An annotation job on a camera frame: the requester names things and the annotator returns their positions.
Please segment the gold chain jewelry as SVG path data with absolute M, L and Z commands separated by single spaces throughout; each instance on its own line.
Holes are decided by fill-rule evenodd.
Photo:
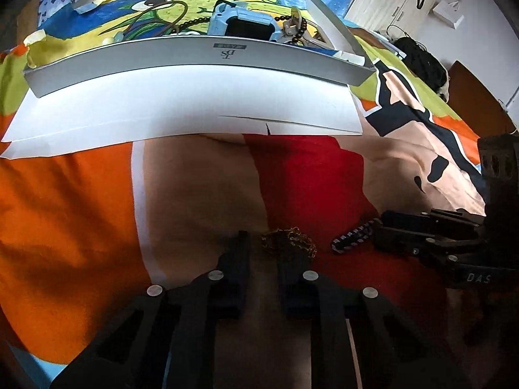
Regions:
M 261 236 L 262 248 L 275 255 L 293 255 L 313 259 L 317 253 L 316 244 L 298 227 L 276 229 Z

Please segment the light blue watch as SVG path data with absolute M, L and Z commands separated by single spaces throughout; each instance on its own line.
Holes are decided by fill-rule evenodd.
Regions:
M 282 30 L 269 14 L 251 11 L 246 2 L 217 0 L 209 20 L 207 35 L 230 36 L 260 41 L 279 41 Z

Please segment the colourful cartoon bedspread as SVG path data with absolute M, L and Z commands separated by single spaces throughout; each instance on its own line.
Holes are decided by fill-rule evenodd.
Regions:
M 46 388 L 149 285 L 215 265 L 226 240 L 296 228 L 315 266 L 377 288 L 440 334 L 444 291 L 415 261 L 334 237 L 387 210 L 484 211 L 475 133 L 404 63 L 352 30 L 375 73 L 360 136 L 189 135 L 1 162 L 1 361 Z

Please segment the black clothes pile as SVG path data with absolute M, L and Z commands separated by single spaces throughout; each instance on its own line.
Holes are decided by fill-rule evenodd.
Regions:
M 405 53 L 404 65 L 416 77 L 426 83 L 439 98 L 444 102 L 448 102 L 450 98 L 450 77 L 445 66 L 432 53 L 429 53 L 426 47 L 411 37 L 401 37 L 393 41 L 393 44 Z

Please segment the white paper sheet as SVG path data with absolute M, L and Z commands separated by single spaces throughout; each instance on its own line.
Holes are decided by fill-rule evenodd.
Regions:
M 147 68 L 38 98 L 32 91 L 3 141 L 6 159 L 50 157 L 175 135 L 361 135 L 350 89 L 260 68 Z

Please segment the white paper gift bag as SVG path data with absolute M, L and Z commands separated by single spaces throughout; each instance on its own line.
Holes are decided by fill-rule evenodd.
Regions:
M 460 11 L 460 2 L 458 0 L 451 3 L 441 0 L 433 8 L 433 14 L 452 29 L 457 29 L 465 18 Z

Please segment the beige wooden wardrobe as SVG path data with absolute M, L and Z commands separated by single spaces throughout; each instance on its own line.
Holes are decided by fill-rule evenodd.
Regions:
M 345 19 L 366 30 L 389 32 L 392 36 L 401 36 L 402 31 L 414 35 L 436 1 L 425 0 L 418 9 L 417 0 L 352 0 Z

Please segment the grey shallow cardboard box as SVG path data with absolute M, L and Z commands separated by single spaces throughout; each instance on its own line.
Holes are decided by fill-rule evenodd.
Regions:
M 107 0 L 70 3 L 79 13 Z M 97 77 L 125 71 L 180 65 L 264 68 L 331 83 L 358 86 L 374 73 L 374 65 L 357 39 L 321 1 L 304 0 L 318 23 L 311 37 L 308 23 L 294 8 L 279 41 L 230 36 L 183 35 L 148 38 L 96 47 L 38 68 L 26 64 L 24 77 L 37 97 Z

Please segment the crayon dinosaur drawing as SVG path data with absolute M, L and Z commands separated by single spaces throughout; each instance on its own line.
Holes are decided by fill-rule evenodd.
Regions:
M 26 38 L 26 63 L 29 68 L 38 68 L 113 43 L 205 35 L 217 1 L 107 0 L 85 13 L 65 5 Z M 292 10 L 298 8 L 308 23 L 311 37 L 319 35 L 319 25 L 304 0 L 225 1 L 242 1 L 246 9 L 266 13 L 278 24 L 286 22 Z

